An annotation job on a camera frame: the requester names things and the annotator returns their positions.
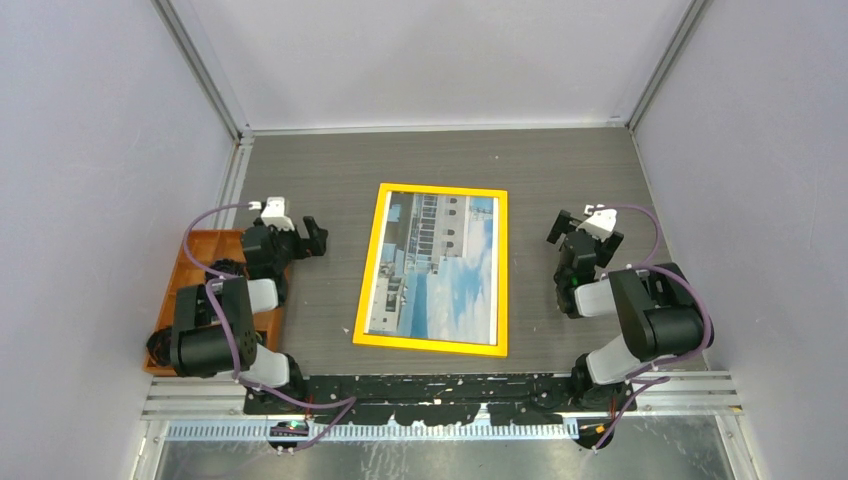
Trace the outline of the black coil in tray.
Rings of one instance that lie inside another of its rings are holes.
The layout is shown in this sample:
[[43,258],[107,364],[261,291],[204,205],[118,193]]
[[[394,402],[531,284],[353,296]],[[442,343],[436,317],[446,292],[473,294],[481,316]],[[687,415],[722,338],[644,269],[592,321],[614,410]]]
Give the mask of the black coil in tray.
[[228,275],[236,275],[246,277],[246,266],[243,262],[236,261],[230,258],[221,258],[209,265],[211,270],[226,273]]

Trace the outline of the aluminium front rail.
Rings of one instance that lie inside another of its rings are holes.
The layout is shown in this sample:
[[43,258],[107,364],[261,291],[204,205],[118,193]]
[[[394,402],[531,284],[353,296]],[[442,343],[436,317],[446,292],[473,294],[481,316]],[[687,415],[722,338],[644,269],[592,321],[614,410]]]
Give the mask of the aluminium front rail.
[[395,440],[511,440],[583,438],[627,416],[738,415],[742,408],[725,372],[649,372],[639,376],[624,408],[609,421],[595,412],[566,413],[559,424],[494,426],[486,414],[468,425],[342,425],[355,399],[293,405],[276,396],[243,387],[226,378],[157,377],[142,416],[164,421],[170,437],[303,443]]

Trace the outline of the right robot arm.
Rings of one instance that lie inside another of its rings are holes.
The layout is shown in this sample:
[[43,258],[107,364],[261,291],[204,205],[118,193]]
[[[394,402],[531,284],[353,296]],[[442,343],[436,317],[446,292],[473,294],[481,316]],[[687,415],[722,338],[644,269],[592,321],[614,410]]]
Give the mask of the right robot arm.
[[629,382],[663,362],[689,357],[711,345],[714,334],[675,263],[609,270],[624,240],[617,211],[589,205],[577,218],[557,214],[547,240],[558,247],[553,275],[559,310],[571,319],[614,315],[620,333],[578,357],[566,392],[584,410],[616,408]]

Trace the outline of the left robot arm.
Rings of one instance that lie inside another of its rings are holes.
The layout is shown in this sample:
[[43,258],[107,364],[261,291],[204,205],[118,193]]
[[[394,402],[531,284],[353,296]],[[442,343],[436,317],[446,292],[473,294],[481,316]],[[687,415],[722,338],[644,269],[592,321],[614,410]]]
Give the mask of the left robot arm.
[[326,253],[329,232],[311,216],[303,221],[305,237],[255,220],[239,237],[242,262],[217,260],[204,283],[177,291],[168,359],[178,376],[227,373],[248,388],[268,387],[268,400],[284,414],[305,405],[307,384],[297,362],[261,344],[254,323],[256,314],[286,305],[293,261]]

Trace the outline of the black coil outside tray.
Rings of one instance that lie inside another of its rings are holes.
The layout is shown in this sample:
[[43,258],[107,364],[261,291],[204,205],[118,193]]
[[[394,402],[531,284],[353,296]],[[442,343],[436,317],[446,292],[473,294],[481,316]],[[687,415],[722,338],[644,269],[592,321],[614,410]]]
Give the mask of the black coil outside tray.
[[156,367],[170,368],[172,327],[168,326],[153,332],[146,342],[150,360]]

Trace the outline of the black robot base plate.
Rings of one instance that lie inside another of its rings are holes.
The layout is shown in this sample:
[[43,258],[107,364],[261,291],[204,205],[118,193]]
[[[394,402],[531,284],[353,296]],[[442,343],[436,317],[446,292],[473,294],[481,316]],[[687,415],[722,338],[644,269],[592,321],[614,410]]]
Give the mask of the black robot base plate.
[[315,404],[355,399],[342,425],[468,425],[486,414],[494,426],[552,425],[566,413],[595,412],[611,420],[632,387],[590,387],[553,373],[445,375],[313,375],[289,394]]

